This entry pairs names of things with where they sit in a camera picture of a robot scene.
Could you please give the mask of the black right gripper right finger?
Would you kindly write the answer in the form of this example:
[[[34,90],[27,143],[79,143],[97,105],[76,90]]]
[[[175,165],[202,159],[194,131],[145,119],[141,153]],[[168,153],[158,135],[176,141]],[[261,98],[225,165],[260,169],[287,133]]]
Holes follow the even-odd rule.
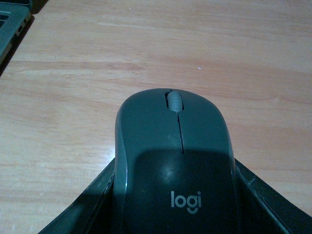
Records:
[[[310,234],[312,217],[236,163],[242,234]]]

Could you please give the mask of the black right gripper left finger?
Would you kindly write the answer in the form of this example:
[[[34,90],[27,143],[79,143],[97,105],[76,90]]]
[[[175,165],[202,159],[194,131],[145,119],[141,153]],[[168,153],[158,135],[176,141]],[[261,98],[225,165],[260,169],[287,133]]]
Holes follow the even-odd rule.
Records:
[[[112,160],[92,183],[51,221],[41,234],[108,234],[112,219],[115,161]]]

